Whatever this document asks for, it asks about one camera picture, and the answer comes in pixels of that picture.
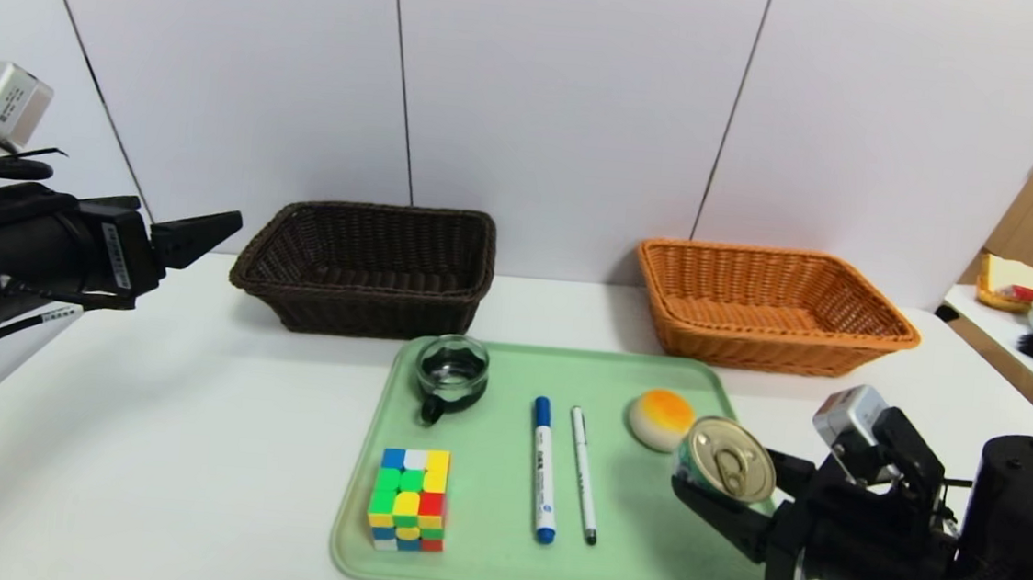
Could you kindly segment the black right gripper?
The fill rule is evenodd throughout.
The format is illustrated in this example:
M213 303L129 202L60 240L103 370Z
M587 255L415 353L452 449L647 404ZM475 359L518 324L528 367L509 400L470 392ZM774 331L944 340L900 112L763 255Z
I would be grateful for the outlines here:
M670 478L674 496L752 563L765 580L944 580L956 540L945 521L901 490L851 484L832 455L822 464L766 449L775 486L791 497L774 516Z

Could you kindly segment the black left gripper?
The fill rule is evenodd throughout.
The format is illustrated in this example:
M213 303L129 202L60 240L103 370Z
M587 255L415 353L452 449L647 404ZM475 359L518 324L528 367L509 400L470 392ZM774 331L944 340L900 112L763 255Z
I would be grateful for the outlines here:
M92 295L127 309L243 227L226 211L152 224L133 196L76 199L49 188L0 187L0 323L46 302Z

